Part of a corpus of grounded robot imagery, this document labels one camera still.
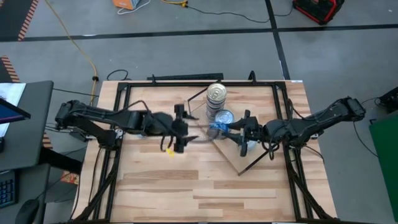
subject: black keyboard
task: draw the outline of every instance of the black keyboard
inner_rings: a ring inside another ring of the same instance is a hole
[[[17,181],[13,170],[0,172],[0,208],[17,203]]]

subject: red case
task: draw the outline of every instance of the red case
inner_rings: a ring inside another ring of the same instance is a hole
[[[320,25],[325,25],[333,19],[340,10],[344,0],[293,0],[293,7]]]

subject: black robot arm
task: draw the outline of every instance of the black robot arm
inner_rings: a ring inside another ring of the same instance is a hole
[[[290,100],[289,102],[293,111],[293,105]],[[282,141],[293,147],[302,147],[314,134],[321,135],[325,129],[342,121],[360,121],[364,118],[365,112],[358,100],[346,97],[336,100],[327,109],[305,118],[301,116],[300,119],[291,117],[275,119],[261,126],[257,118],[250,117],[250,111],[246,110],[244,118],[228,125],[231,129],[243,129],[243,135],[230,133],[223,135],[242,146],[241,156],[246,155],[247,141],[250,140],[262,142],[263,147],[267,142],[271,150],[273,147],[279,147]]]
[[[188,124],[183,119],[196,118],[184,111],[184,105],[175,105],[174,112],[176,114],[175,119],[163,112],[129,111],[127,108],[111,111],[72,100],[61,105],[55,121],[57,122],[57,129],[79,128],[96,137],[99,146],[105,149],[116,150],[120,148],[119,134],[115,130],[104,130],[93,121],[114,125],[117,127],[116,129],[129,134],[171,136],[176,138],[174,151],[181,153],[187,143],[197,137],[186,137],[188,135]]]

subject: wooden table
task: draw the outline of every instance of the wooden table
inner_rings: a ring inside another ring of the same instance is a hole
[[[103,83],[98,107],[113,109],[117,85],[118,82]],[[286,85],[289,98],[298,112],[309,115],[303,83],[286,81]],[[203,87],[187,86],[133,87],[130,102],[144,100],[153,112],[174,114],[174,104],[187,105],[187,99],[202,89]],[[226,107],[233,110],[235,120],[243,115],[244,110],[251,110],[252,116],[257,116],[260,124],[276,119],[271,88],[227,87],[227,91]],[[191,102],[191,109],[194,110],[203,102],[205,95],[196,97]],[[142,105],[131,108],[142,109]],[[204,137],[201,128],[190,128],[189,132],[190,135]],[[242,167],[264,151],[257,147],[247,157],[242,158],[239,157],[237,146],[230,142],[227,139],[206,144],[190,143],[184,154],[170,157],[160,151],[160,138],[142,139],[139,136],[125,135],[111,221],[295,221],[282,150],[275,152],[273,161],[266,156],[251,170],[238,176]],[[310,141],[308,145],[319,151],[317,141]],[[98,143],[90,142],[81,172],[80,198],[74,217],[88,204],[97,152]],[[94,192],[100,179],[103,156],[104,151],[100,154],[96,168]],[[335,217],[335,207],[322,160],[306,149],[302,150],[302,160],[309,191],[325,211]],[[305,207],[299,190],[298,197],[304,217]],[[100,218],[104,215],[105,204],[106,198],[101,204]]]

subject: monitor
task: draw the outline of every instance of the monitor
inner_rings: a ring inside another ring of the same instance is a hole
[[[30,119],[30,114],[0,98],[0,124],[24,119]]]

